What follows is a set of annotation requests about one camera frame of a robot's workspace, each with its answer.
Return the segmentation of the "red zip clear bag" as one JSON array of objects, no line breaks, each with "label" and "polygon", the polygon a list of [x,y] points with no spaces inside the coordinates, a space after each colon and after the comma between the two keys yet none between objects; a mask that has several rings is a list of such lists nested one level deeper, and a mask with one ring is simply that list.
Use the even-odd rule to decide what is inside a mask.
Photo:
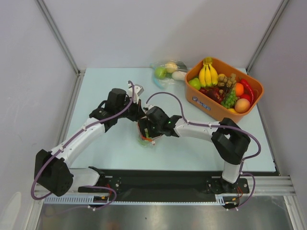
[{"label": "red zip clear bag", "polygon": [[137,122],[137,129],[139,133],[138,142],[145,147],[155,146],[157,140],[162,137],[153,127],[150,127],[146,119],[141,119]]}]

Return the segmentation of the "dark purple fake fruit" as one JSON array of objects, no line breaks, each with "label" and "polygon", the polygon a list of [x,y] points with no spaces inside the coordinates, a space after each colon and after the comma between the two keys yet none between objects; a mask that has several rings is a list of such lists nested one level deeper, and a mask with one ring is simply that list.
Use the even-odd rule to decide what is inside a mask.
[{"label": "dark purple fake fruit", "polygon": [[220,103],[223,100],[223,96],[219,93],[218,90],[215,89],[209,89],[207,91],[207,96],[217,103]]}]

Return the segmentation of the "brown longan bunch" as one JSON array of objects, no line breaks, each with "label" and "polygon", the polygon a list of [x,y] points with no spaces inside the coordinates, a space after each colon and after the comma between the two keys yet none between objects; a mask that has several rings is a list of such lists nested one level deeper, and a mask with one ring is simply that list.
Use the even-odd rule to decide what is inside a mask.
[{"label": "brown longan bunch", "polygon": [[236,74],[232,73],[229,77],[225,74],[218,75],[218,83],[217,86],[223,89],[233,88],[236,84]]}]

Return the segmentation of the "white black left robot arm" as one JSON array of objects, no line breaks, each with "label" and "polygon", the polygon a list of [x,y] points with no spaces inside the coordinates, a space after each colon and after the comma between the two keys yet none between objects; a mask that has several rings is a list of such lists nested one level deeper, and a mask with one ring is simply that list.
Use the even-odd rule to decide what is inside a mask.
[{"label": "white black left robot arm", "polygon": [[140,85],[129,85],[127,91],[113,88],[108,98],[89,114],[82,127],[68,140],[50,151],[40,150],[35,157],[31,192],[34,192],[36,184],[56,196],[88,186],[96,192],[102,191],[106,181],[97,169],[85,168],[80,172],[72,172],[70,167],[94,140],[106,133],[120,118],[135,122],[145,115],[139,99],[142,92],[143,87]]}]

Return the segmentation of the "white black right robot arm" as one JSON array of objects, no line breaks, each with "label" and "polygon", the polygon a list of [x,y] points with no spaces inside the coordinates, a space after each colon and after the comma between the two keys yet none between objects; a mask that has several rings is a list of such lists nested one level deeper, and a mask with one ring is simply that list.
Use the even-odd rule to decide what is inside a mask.
[{"label": "white black right robot arm", "polygon": [[145,138],[189,137],[213,143],[224,160],[224,169],[219,182],[219,193],[230,193],[238,188],[240,165],[250,144],[250,137],[230,118],[221,122],[193,123],[181,115],[169,117],[161,108],[154,106],[138,120],[138,129]]}]

